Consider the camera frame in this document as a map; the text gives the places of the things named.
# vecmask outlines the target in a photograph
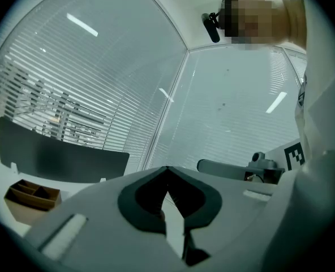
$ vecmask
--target gray partition panel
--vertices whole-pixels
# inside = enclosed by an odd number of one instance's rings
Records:
[[[99,182],[123,176],[129,154],[56,140],[0,118],[0,159],[18,171],[50,180]]]

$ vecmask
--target neck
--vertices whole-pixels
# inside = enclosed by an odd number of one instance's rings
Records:
[[[287,9],[290,24],[288,41],[306,49],[307,28],[303,0],[283,0],[283,2]]]

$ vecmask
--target person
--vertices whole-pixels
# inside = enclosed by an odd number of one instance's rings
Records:
[[[335,150],[335,30],[314,0],[222,0],[218,24],[233,44],[291,42],[307,53],[295,119],[304,157]]]

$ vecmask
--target wooden box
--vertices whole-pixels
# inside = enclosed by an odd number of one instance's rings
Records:
[[[61,203],[61,191],[20,180],[9,187],[4,200],[15,220],[32,226]]]

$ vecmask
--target ceiling light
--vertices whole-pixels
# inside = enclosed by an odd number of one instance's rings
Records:
[[[172,98],[170,98],[170,96],[168,95],[167,92],[165,92],[165,90],[163,88],[159,88],[159,90],[165,95],[165,97],[167,97],[169,99],[170,102],[174,102],[174,100]]]
[[[87,24],[83,23],[81,20],[77,19],[73,15],[67,13],[67,18],[71,20],[73,23],[76,23],[78,26],[81,26],[84,30],[87,30],[90,34],[97,37],[98,32],[94,30],[92,27],[88,26]]]
[[[280,92],[280,94],[278,95],[278,97],[274,100],[274,102],[272,103],[272,105],[270,105],[270,107],[265,112],[268,113],[268,114],[271,114],[272,111],[276,108],[276,106],[279,105],[279,103],[284,99],[284,97],[286,95],[287,95],[286,92]]]

